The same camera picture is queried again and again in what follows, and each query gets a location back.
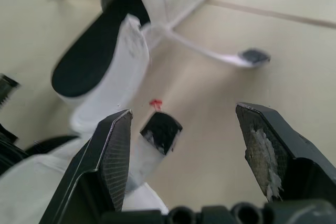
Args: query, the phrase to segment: black chair seat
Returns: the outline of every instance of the black chair seat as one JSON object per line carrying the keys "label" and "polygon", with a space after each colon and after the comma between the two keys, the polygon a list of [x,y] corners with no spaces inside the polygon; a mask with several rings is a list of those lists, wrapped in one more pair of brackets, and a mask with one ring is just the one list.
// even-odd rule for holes
{"label": "black chair seat", "polygon": [[136,16],[141,25],[150,21],[141,0],[113,0],[58,63],[51,79],[57,93],[75,98],[101,81],[112,61],[120,24],[127,14]]}

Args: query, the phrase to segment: white cover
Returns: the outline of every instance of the white cover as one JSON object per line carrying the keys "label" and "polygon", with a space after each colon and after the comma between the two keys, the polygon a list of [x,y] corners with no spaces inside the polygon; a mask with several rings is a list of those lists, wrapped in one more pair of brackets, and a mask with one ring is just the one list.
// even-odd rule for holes
{"label": "white cover", "polygon": [[[0,177],[1,224],[38,224],[71,159],[89,139],[83,136],[50,154],[35,155],[13,166]],[[144,184],[124,200],[124,210],[168,209]]]}
{"label": "white cover", "polygon": [[94,92],[70,119],[71,128],[92,133],[109,115],[126,108],[136,94],[149,64],[149,52],[140,22],[128,15],[120,26],[112,63]]}
{"label": "white cover", "polygon": [[[142,0],[152,24],[171,29],[204,0]],[[125,109],[137,92],[149,63],[149,49],[157,45],[162,33],[139,30],[140,23],[128,16],[122,23],[112,63],[98,86],[76,108],[71,128],[93,133],[98,122]]]}

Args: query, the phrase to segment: floor seam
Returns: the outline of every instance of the floor seam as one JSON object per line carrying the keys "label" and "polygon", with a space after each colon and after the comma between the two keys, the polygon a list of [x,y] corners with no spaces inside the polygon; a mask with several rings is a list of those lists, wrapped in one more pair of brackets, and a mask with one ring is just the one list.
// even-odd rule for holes
{"label": "floor seam", "polygon": [[325,20],[320,20],[320,19],[305,18],[305,17],[300,17],[300,16],[296,16],[296,15],[291,15],[291,14],[274,12],[274,11],[271,11],[271,10],[263,10],[263,9],[248,7],[248,6],[242,6],[242,5],[222,2],[222,1],[218,1],[218,0],[207,0],[206,4],[212,5],[212,6],[217,6],[217,7],[222,7],[222,8],[227,8],[227,9],[238,10],[238,11],[245,12],[245,13],[256,14],[256,15],[260,15],[260,16],[264,16],[264,17],[273,17],[273,18],[289,20],[289,21],[302,23],[302,24],[308,24],[308,25],[313,25],[313,26],[336,29],[336,23],[335,22],[330,22],[330,21],[325,21]]}

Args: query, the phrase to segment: beige floor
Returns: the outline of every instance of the beige floor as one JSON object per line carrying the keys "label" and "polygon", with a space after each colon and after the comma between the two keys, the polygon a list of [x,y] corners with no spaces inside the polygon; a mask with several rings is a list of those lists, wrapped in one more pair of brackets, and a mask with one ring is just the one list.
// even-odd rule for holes
{"label": "beige floor", "polygon": [[[99,13],[99,1],[0,3],[6,6],[0,12],[0,72],[22,84],[2,109],[0,121],[25,147],[68,131],[70,110],[54,94],[50,72]],[[336,30],[323,27],[334,21],[333,0],[209,0],[177,31],[217,51],[264,49],[272,55],[270,65],[239,70],[169,41],[155,50],[130,105],[132,134],[137,135],[152,113],[148,102],[153,98],[162,99],[164,111],[183,125],[175,152],[149,179],[169,207],[197,210],[202,205],[265,201],[244,159],[235,115],[239,101],[278,110],[336,165]]]}

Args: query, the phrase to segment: red object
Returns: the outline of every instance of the red object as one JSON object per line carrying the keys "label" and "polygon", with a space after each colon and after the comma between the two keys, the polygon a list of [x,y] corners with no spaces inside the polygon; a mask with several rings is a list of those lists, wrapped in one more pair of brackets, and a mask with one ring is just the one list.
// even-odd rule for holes
{"label": "red object", "polygon": [[149,105],[155,108],[155,110],[161,110],[162,101],[158,99],[153,99],[149,102]]}

